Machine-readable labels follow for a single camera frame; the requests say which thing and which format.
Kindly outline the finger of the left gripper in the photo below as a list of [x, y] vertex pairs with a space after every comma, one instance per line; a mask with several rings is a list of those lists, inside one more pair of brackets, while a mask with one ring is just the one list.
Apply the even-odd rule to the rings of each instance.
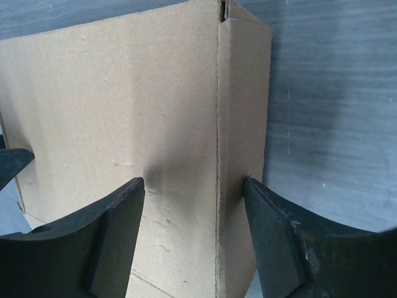
[[34, 154], [24, 148], [1, 149], [0, 188], [4, 188], [34, 158]]

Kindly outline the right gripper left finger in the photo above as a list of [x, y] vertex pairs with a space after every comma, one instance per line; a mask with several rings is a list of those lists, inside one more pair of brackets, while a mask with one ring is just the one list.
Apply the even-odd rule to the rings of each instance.
[[143, 178], [29, 233], [1, 237], [1, 297], [125, 297]]

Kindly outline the brown cardboard box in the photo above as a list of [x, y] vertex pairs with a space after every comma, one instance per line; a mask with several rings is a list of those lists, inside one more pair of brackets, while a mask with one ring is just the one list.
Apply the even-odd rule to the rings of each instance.
[[145, 205], [128, 297], [244, 297], [243, 202], [261, 179], [272, 31], [233, 1], [189, 1], [1, 42], [6, 144], [33, 227], [134, 177]]

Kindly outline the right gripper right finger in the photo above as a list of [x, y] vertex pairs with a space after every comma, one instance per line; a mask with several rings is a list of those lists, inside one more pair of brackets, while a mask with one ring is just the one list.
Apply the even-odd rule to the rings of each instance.
[[322, 217], [244, 180], [264, 297], [395, 297], [396, 230], [370, 232]]

